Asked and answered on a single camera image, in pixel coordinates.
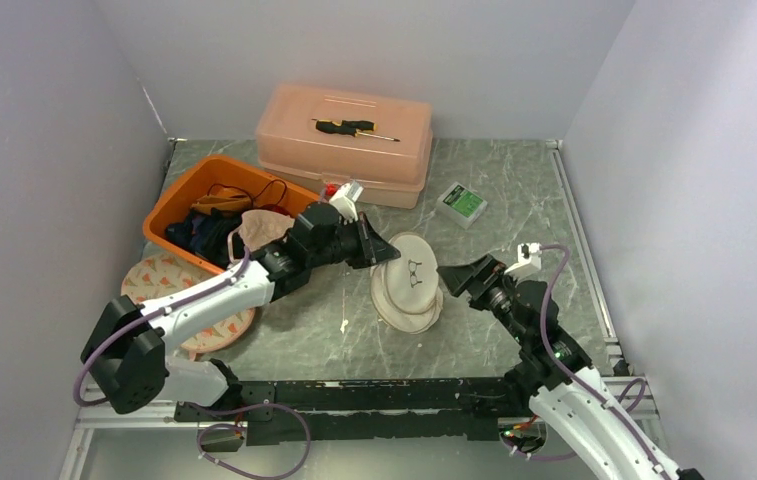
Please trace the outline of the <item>beige lace bra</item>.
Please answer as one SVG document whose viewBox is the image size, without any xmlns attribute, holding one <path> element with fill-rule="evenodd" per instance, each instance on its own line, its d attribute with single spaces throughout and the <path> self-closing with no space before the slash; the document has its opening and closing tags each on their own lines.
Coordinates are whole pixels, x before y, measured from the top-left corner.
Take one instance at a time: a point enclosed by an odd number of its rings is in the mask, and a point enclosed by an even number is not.
<svg viewBox="0 0 757 480">
<path fill-rule="evenodd" d="M 242 259 L 245 252 L 253 253 L 262 246 L 277 240 L 294 225 L 290 216 L 271 210 L 247 210 L 240 217 L 241 223 L 226 236 L 228 258 L 231 263 Z"/>
</svg>

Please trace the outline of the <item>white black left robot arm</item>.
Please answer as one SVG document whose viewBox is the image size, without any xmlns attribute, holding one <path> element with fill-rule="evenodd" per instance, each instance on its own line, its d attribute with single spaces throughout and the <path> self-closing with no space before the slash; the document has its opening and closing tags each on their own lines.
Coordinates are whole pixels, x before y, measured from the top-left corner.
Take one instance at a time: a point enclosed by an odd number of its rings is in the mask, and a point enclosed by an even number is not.
<svg viewBox="0 0 757 480">
<path fill-rule="evenodd" d="M 341 262 L 372 268 L 400 256 L 365 214 L 346 216 L 313 202 L 283 237 L 206 281 L 141 304 L 127 295 L 111 300 L 81 352 L 73 399 L 81 407 L 107 403 L 129 414 L 165 398 L 229 419 L 242 402 L 236 376 L 219 361 L 174 358 L 176 347 L 221 320 L 295 292 L 316 268 Z"/>
</svg>

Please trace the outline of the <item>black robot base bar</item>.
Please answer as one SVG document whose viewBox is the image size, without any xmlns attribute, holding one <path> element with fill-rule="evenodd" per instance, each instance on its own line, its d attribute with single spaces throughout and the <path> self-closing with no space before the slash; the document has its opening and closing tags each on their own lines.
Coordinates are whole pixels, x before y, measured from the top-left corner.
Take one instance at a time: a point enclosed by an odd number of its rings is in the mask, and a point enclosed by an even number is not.
<svg viewBox="0 0 757 480">
<path fill-rule="evenodd" d="M 250 446 L 283 442 L 463 437 L 490 441 L 531 410 L 501 377 L 245 381 L 198 409 L 180 403 L 179 423 L 243 422 Z"/>
</svg>

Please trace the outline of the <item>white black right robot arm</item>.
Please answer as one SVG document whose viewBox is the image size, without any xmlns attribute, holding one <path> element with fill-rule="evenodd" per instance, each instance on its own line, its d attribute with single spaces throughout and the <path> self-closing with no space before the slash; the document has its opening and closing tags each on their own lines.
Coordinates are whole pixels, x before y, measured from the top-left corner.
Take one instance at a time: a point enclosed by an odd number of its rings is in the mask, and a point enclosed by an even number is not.
<svg viewBox="0 0 757 480">
<path fill-rule="evenodd" d="M 504 376 L 505 401 L 532 413 L 599 479 L 699 479 L 638 426 L 610 391 L 589 355 L 558 323 L 555 285 L 532 281 L 547 246 L 524 244 L 507 265 L 491 255 L 437 273 L 454 297 L 490 312 L 519 345 L 519 363 Z"/>
</svg>

